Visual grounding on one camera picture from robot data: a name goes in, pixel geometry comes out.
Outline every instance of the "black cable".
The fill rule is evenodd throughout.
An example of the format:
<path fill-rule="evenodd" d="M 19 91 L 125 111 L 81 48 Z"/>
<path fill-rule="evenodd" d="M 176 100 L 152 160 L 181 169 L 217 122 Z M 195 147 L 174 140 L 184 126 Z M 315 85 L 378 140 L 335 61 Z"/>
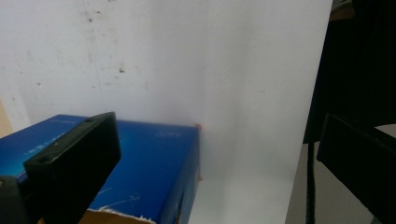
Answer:
<path fill-rule="evenodd" d="M 306 165 L 306 214 L 305 224 L 315 223 L 315 143 L 308 144 L 308 162 Z"/>

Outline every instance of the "cardboard box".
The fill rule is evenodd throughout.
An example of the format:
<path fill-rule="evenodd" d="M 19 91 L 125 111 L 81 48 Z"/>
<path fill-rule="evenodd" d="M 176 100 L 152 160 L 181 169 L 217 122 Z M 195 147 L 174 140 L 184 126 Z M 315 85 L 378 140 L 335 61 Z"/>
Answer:
<path fill-rule="evenodd" d="M 0 175 L 26 178 L 22 163 L 83 117 L 59 115 L 0 139 Z M 188 223 L 199 181 L 199 130 L 118 121 L 122 158 L 80 223 Z"/>

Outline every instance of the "blue box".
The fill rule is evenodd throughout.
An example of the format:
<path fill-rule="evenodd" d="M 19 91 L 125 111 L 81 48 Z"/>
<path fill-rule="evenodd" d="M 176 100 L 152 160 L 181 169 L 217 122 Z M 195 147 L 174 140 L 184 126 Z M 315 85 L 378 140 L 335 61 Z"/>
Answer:
<path fill-rule="evenodd" d="M 84 119 L 58 115 L 1 138 L 0 175 L 23 181 L 22 163 Z M 119 223 L 119 218 L 188 223 L 199 181 L 198 128 L 131 121 L 117 125 L 122 158 L 81 223 Z"/>

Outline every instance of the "white backdrop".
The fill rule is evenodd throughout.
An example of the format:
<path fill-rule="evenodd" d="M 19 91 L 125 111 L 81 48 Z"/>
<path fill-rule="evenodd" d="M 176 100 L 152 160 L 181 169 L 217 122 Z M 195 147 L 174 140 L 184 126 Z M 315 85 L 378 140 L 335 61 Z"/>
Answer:
<path fill-rule="evenodd" d="M 2 1 L 0 97 L 15 131 L 107 111 L 200 123 L 191 223 L 283 223 L 331 4 Z"/>

